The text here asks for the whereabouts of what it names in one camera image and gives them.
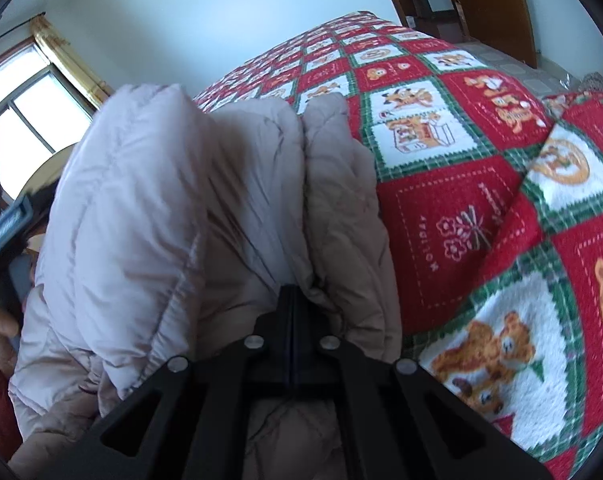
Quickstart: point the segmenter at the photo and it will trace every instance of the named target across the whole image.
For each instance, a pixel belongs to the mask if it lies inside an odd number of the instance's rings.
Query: red patterned blanket
[[[468,52],[355,12],[195,100],[302,113],[327,92],[376,158],[404,355],[569,478],[603,434],[603,95],[545,108]]]

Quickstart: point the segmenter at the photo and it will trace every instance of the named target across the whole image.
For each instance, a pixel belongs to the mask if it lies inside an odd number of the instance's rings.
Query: blanket
[[[603,93],[545,104],[459,46],[370,12],[195,98],[348,102],[375,157],[403,355],[566,479],[603,435]]]
[[[252,333],[299,285],[335,334],[399,357],[401,329],[373,155],[338,94],[303,117],[274,98],[205,115],[177,86],[124,87],[60,180],[9,393],[34,478],[176,354]],[[244,478],[341,478],[331,402],[253,407]]]

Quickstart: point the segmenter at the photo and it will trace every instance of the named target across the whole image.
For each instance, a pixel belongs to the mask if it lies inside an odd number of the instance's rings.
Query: window frame
[[[12,49],[7,50],[4,54],[0,56],[0,66],[4,63],[8,62],[13,56],[16,56],[23,50],[31,48],[34,46],[37,48],[37,44],[35,43],[32,37],[28,38],[25,41],[22,41]],[[51,154],[57,153],[48,142],[41,136],[41,134],[35,129],[35,127],[28,121],[27,118],[24,117],[24,114],[19,110],[17,105],[15,104],[15,99],[21,96],[26,90],[31,88],[34,84],[47,77],[48,75],[52,75],[59,83],[64,87],[64,89],[70,94],[70,96],[75,99],[77,104],[88,114],[89,117],[93,117],[96,108],[75,88],[75,86],[64,76],[64,74],[52,63],[41,69],[39,72],[32,75],[26,81],[24,81],[21,85],[15,88],[10,94],[8,94],[5,98],[0,101],[0,115],[2,115],[7,110],[13,110],[19,119],[26,125],[26,127],[31,131],[31,133],[37,137],[37,140],[41,142],[44,147],[51,152]]]

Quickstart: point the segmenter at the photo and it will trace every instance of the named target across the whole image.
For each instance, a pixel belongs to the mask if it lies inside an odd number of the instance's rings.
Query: window
[[[33,44],[0,64],[0,182],[16,198],[45,161],[78,142],[92,106]]]

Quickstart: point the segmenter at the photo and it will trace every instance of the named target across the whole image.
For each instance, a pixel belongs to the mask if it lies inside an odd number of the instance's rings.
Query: hand
[[[19,333],[19,324],[6,310],[0,308],[0,370],[9,379],[15,373],[18,354],[10,344],[11,337]]]

